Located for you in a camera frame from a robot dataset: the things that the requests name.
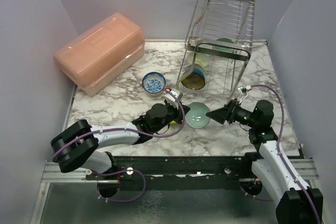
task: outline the wire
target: wire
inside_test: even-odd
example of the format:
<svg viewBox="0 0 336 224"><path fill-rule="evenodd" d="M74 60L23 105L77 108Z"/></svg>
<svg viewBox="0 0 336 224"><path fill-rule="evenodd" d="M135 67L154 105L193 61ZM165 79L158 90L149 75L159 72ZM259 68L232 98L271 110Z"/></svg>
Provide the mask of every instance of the wire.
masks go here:
<svg viewBox="0 0 336 224"><path fill-rule="evenodd" d="M157 135L162 135L162 134L166 133L169 130L169 128L170 128L170 123L168 124L167 130L165 130L165 132L162 132L162 133L157 132Z"/></svg>
<svg viewBox="0 0 336 224"><path fill-rule="evenodd" d="M279 103L280 103L280 107L281 107L281 126L280 126L280 131L279 131L279 136L278 136L278 141L277 141L277 151L278 151L278 154L279 154L279 157L280 159L282 160L283 164L285 165L286 169L288 170L289 174L292 176L292 178L296 181L296 183L298 184L298 186L301 188L301 190L303 191L303 193L305 194L305 196L307 197L308 199L308 202L313 210L313 213L315 215L315 218L316 218L316 221L318 224L321 223L320 221L320 217L319 217L319 214L317 213L317 210L316 210L316 207L311 199L311 197L309 196L307 190L304 188L304 186L302 185L302 183L300 181L297 181L297 177L295 176L294 172L292 171L292 169L290 168L290 166L287 164L282 152L280 151L280 140L281 140L281 137L282 137L282 131L284 129L284 122L285 122L285 110L284 110L284 105L282 105L282 101L281 101L281 98L279 96L279 94L277 93L277 91L272 88L271 86L269 85L264 85L264 84L256 84L256 85L252 85L251 86L252 88L256 88L256 87L264 87L264 88L267 88L269 90L271 90L275 95L276 97L278 98L279 100Z"/></svg>
<svg viewBox="0 0 336 224"><path fill-rule="evenodd" d="M182 112L182 123L181 123L181 126L180 128L178 128L177 131L173 132L173 133L170 133L170 134L167 134L167 135L153 135L153 134L150 134L150 133L147 133L147 132L142 132L142 131L138 131L138 130L134 130L134 129L129 129L129 128L109 128L109 129L104 129L102 130L102 132L112 132L112 131L131 131L131 132L134 132L134 133L138 133L138 134L141 134L141 135L145 135L145 136L151 136L151 137L158 137L158 138L165 138L165 137L171 137L171 136L174 136L176 135L178 132L180 132L184 126L184 123L185 123L185 113L184 113L184 110L183 110L183 107L182 107L182 104L181 102L169 91L169 90L164 90L164 92L170 94L174 99L175 101L178 103L178 106L180 107L180 110ZM97 130L97 131L90 131L90 132L87 132L83 135L80 135L80 136L77 136L75 139L71 140L69 143L65 144L64 146L62 146L52 157L52 161L53 162L57 162L57 156L62 152L64 151L64 149L66 149L67 147L69 147L71 144L79 141L80 139L83 139L84 137L87 137L87 136L90 136L90 135L94 135L94 134L97 134L97 133L101 133L101 131Z"/></svg>
<svg viewBox="0 0 336 224"><path fill-rule="evenodd" d="M253 199L256 199L256 200L260 200L260 201L267 201L267 202L272 202L273 200L271 199L264 199L264 198L260 198L260 197L257 197L255 195L251 195L251 194L248 194L242 187L242 185L240 185L240 189L242 190L242 192L245 194L245 196L248 196L250 198L253 198Z"/></svg>
<svg viewBox="0 0 336 224"><path fill-rule="evenodd" d="M239 126L241 127L241 129L242 129L243 131L248 131L247 129L244 129L244 128L242 127L241 123L239 124Z"/></svg>
<svg viewBox="0 0 336 224"><path fill-rule="evenodd" d="M135 201L135 200L139 199L144 194L144 192L146 190L146 178L145 178L145 176L140 171L138 171L138 170L132 170L132 171L136 172L136 173L139 173L140 176L142 177L142 180L143 180L142 191L137 196L135 196L132 199L125 199L125 200L104 198L104 197L101 196L100 191L99 191L99 187L97 185L97 193L99 195L98 199L102 198L102 199L106 200L106 202L107 201L111 201L111 202L119 202L119 203L132 202L132 201ZM100 175L100 176L113 176L113 175L117 175L117 174L121 174L121 173L126 173L126 172L129 172L129 170L120 170L120 171L115 172L115 173L107 173L107 174L97 173L97 174Z"/></svg>

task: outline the white marble surface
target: white marble surface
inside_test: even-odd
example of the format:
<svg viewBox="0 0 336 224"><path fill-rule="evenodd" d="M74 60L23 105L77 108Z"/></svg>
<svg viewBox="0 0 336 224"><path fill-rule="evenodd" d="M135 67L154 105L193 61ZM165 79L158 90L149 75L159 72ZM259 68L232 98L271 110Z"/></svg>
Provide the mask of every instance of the white marble surface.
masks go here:
<svg viewBox="0 0 336 224"><path fill-rule="evenodd" d="M145 55L123 74L112 81L93 98L80 89L77 90L68 125L79 119L87 119L94 125L114 125L130 122L143 115L153 104L162 102L162 96L151 97L142 89L143 76L151 71L158 71L166 77L168 83L176 82L184 55L183 42L147 42ZM278 91L278 83L264 42L254 43L251 60L240 84L268 84ZM252 110L260 99L267 99L274 104L275 118L273 128L279 132L281 112L276 97L266 89L253 89L243 103L243 108ZM226 103L205 95L185 93L182 102L204 102L210 110L218 109ZM169 132L179 127L172 124ZM289 155L298 154L295 138L286 113L282 146ZM195 130L185 125L182 131L170 138L153 138L140 145L117 145L99 149L110 151L113 155L135 156L237 156L255 151L248 140L247 132L239 124L220 125L215 121L203 129Z"/></svg>

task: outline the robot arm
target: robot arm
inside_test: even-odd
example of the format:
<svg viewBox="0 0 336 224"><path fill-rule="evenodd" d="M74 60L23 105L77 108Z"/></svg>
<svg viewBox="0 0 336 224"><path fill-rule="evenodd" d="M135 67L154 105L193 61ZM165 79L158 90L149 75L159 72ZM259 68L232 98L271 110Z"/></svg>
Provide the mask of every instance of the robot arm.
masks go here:
<svg viewBox="0 0 336 224"><path fill-rule="evenodd" d="M63 173L72 172L79 167L95 170L98 173L109 171L115 164L112 155L98 152L96 149L117 144L141 144L150 140L154 133L172 121L181 124L182 111L176 100L180 100L182 95L181 92L172 90L165 95L164 104L153 105L145 115L131 123L111 127L91 126L87 120L77 121L51 141L55 155L58 153L54 161L58 163ZM184 113L190 109L184 105L182 108ZM69 145L79 136L81 139Z"/></svg>
<svg viewBox="0 0 336 224"><path fill-rule="evenodd" d="M300 177L277 141L278 136L271 127L274 117L272 103L260 100L252 112L243 109L240 104L237 99L231 100L223 108L206 115L220 124L237 121L250 127L249 140L260 154L260 158L252 162L251 171L260 179L276 204L279 224L316 223L310 199L321 221L322 193L319 189L310 188Z"/></svg>

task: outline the dish rack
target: dish rack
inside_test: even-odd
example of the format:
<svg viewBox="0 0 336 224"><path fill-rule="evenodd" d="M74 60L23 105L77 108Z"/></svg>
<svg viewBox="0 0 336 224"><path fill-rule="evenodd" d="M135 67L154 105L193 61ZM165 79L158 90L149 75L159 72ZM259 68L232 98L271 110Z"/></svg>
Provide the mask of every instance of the dish rack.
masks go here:
<svg viewBox="0 0 336 224"><path fill-rule="evenodd" d="M205 54L209 57L204 67L205 86L197 91L232 98L251 58L254 8L255 0L197 0L176 82L178 89L197 90L181 82L193 72L197 56ZM192 62L186 60L190 52L194 53Z"/></svg>

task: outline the mint green bowl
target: mint green bowl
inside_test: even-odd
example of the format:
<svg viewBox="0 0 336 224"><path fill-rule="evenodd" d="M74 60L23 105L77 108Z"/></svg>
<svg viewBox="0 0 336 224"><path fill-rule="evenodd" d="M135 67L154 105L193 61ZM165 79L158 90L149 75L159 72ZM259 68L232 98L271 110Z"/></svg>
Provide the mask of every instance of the mint green bowl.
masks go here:
<svg viewBox="0 0 336 224"><path fill-rule="evenodd" d="M185 122L194 129L201 129L208 125L210 118L205 114L209 112L209 108L202 102L193 102L188 106L190 110L185 115Z"/></svg>

